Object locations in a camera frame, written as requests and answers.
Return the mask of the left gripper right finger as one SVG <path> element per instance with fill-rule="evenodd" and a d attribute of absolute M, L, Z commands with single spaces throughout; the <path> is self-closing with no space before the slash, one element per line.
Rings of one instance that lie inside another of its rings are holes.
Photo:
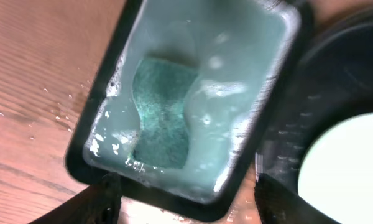
<path fill-rule="evenodd" d="M 338 224 L 267 174 L 260 174 L 254 197 L 262 224 Z"/>

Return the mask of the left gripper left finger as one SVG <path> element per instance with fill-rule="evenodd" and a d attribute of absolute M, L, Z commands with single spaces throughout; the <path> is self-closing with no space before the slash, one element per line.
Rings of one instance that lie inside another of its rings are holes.
<path fill-rule="evenodd" d="M 121 177 L 109 173 L 30 224 L 117 224 L 121 197 Z"/>

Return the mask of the mint plate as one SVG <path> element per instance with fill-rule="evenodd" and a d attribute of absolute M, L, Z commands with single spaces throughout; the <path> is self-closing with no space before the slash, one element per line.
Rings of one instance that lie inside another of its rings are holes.
<path fill-rule="evenodd" d="M 298 194 L 339 223 L 373 224 L 373 113 L 338 123 L 311 145 Z"/>

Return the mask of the green yellow sponge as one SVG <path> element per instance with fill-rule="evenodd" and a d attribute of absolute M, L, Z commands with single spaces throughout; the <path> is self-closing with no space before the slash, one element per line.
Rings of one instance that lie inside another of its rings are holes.
<path fill-rule="evenodd" d="M 140 117 L 135 160 L 165 169 L 183 168 L 189 151 L 185 98 L 197 76 L 196 70 L 168 60 L 140 62 L 132 82 Z"/>

